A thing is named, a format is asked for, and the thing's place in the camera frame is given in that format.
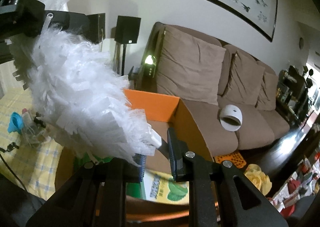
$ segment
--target patterned fabric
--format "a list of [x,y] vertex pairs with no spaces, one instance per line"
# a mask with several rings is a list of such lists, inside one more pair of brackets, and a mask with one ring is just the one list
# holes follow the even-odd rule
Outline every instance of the patterned fabric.
[[[12,142],[20,143],[21,136],[17,132],[9,134],[7,131],[10,116],[12,112],[21,114],[23,108],[31,107],[32,98],[29,90],[10,89],[0,100],[0,147],[7,149]],[[29,193],[47,200],[55,192],[54,181],[62,148],[51,140],[37,149],[22,146],[12,152],[2,153],[2,156]],[[1,160],[0,173],[22,188]]]
[[231,154],[228,154],[228,155],[214,157],[214,160],[217,163],[222,163],[222,161],[229,160],[237,168],[243,168],[247,164],[247,162],[244,160],[242,155],[237,150]]

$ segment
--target beige pillow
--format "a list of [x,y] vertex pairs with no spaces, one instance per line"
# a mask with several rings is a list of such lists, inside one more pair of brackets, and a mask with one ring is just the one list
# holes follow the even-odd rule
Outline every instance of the beige pillow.
[[218,105],[225,51],[167,25],[157,67],[158,93]]
[[223,98],[235,103],[255,105],[263,72],[264,67],[237,51],[232,57],[229,81]]
[[256,108],[259,110],[276,109],[276,90],[279,77],[264,72]]

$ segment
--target metal bolt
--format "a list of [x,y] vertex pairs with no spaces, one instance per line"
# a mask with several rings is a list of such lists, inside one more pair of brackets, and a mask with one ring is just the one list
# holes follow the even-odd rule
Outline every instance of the metal bolt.
[[192,152],[192,151],[186,152],[186,157],[187,157],[187,158],[194,158],[195,155],[196,155],[196,154],[195,154],[194,152]]
[[223,163],[222,163],[225,167],[232,167],[232,162],[230,162],[229,160],[225,160],[225,161],[223,161]]
[[92,162],[87,162],[84,164],[84,168],[85,169],[90,169],[90,168],[93,168],[93,163]]

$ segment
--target cardboard box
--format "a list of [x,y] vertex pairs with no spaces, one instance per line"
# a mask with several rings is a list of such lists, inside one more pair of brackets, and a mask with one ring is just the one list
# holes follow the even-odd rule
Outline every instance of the cardboard box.
[[[185,141],[190,151],[213,161],[196,122],[183,100],[176,96],[152,92],[125,90],[133,109],[144,109],[148,123],[167,142],[167,129],[173,127],[179,140]],[[170,162],[156,150],[154,157],[147,157],[146,168],[171,174]]]

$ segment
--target blue plastic object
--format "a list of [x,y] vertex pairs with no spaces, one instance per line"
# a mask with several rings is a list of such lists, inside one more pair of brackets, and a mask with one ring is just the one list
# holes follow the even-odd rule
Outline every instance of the blue plastic object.
[[10,117],[8,132],[18,132],[21,135],[21,129],[23,126],[22,117],[18,113],[13,112]]

